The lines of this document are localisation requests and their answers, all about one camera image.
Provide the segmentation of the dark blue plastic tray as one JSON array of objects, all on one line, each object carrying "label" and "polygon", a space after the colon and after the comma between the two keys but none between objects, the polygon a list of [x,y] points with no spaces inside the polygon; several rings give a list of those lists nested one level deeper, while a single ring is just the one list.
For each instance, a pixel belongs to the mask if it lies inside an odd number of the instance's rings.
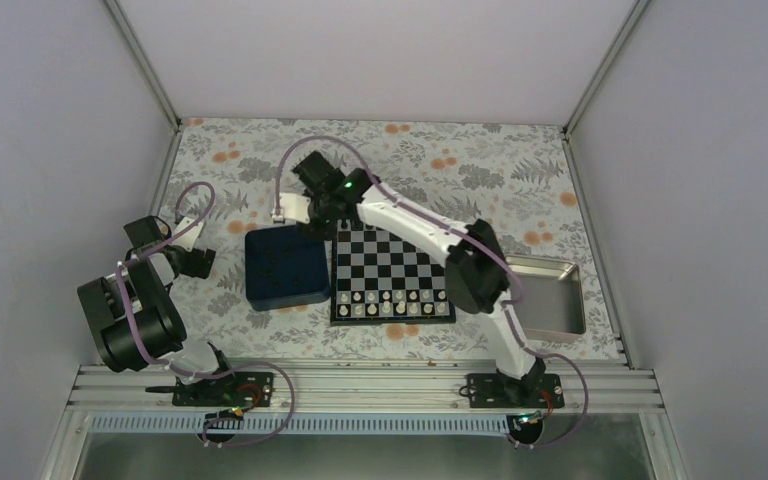
[{"label": "dark blue plastic tray", "polygon": [[244,267],[245,296],[255,311],[317,304],[330,297],[325,243],[294,226],[248,232]]}]

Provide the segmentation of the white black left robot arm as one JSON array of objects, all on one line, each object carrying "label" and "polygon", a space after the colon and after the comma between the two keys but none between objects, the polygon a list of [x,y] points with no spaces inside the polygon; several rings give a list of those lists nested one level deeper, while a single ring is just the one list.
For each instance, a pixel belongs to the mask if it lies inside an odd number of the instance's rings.
[{"label": "white black left robot arm", "polygon": [[208,342],[188,338],[184,321],[170,291],[179,277],[206,279],[216,252],[195,247],[202,227],[186,231],[156,252],[151,249],[194,224],[184,217],[170,227],[157,216],[147,216],[124,226],[132,248],[120,274],[91,280],[77,288],[94,345],[114,372],[139,371],[150,363],[141,355],[126,309],[130,308],[136,333],[148,356],[166,368],[185,373],[183,384],[198,382],[199,392],[215,405],[230,402],[238,391],[238,377],[229,371],[224,354]]}]

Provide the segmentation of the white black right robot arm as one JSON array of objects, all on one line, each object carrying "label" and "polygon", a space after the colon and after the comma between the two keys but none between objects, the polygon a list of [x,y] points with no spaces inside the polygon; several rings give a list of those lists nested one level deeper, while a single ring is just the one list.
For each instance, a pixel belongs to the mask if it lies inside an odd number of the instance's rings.
[{"label": "white black right robot arm", "polygon": [[468,224],[434,213],[395,192],[367,165],[344,174],[318,151],[292,172],[304,191],[276,191],[274,221],[291,220],[304,232],[327,240],[335,236],[339,222],[359,222],[414,245],[442,267],[447,299],[486,320],[500,383],[497,397],[515,407],[538,397],[545,363],[528,347],[514,309],[524,287],[488,222]]}]

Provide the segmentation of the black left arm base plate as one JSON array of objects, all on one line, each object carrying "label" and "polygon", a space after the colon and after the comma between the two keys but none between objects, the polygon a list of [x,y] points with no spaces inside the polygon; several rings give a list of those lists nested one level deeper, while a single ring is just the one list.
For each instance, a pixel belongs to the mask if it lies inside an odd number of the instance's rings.
[{"label": "black left arm base plate", "polygon": [[174,406],[251,408],[268,407],[274,375],[266,372],[238,372],[217,380],[199,380],[185,385],[147,387],[147,393],[171,394]]}]

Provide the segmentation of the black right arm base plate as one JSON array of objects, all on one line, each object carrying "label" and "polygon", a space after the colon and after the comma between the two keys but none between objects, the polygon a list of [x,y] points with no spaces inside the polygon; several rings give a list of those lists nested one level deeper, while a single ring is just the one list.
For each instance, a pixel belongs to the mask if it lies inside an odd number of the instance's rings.
[{"label": "black right arm base plate", "polygon": [[538,409],[563,408],[565,399],[560,377],[543,374],[536,382],[525,386],[501,373],[472,373],[458,394],[469,401],[473,409]]}]

